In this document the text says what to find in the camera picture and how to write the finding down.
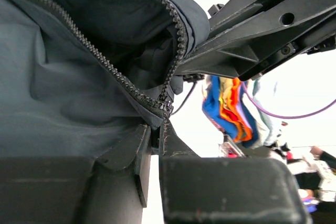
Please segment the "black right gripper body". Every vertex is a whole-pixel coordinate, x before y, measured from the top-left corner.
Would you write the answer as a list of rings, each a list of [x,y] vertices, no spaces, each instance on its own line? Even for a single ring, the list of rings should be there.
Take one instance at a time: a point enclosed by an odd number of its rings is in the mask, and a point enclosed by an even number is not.
[[[258,62],[238,64],[240,80],[266,74],[335,36],[335,0],[283,0],[245,23],[256,28],[247,43]]]

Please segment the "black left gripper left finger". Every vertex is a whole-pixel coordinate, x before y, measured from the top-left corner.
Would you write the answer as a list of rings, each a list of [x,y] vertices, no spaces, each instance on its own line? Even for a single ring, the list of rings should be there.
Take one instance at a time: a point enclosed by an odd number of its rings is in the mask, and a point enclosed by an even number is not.
[[[140,223],[150,135],[140,124],[98,158],[1,158],[1,223]]]

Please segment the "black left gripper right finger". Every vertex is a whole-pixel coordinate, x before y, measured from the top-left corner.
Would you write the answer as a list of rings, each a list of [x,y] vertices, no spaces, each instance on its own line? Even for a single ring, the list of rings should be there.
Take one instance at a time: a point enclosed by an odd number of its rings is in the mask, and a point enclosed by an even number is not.
[[[201,158],[160,128],[165,223],[312,223],[288,168],[273,158]]]

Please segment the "dark navy and grey jacket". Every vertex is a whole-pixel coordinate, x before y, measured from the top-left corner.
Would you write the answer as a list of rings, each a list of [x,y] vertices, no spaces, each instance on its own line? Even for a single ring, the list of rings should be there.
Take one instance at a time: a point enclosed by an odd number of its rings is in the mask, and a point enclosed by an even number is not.
[[[1,155],[100,156],[181,93],[193,0],[1,0]]]

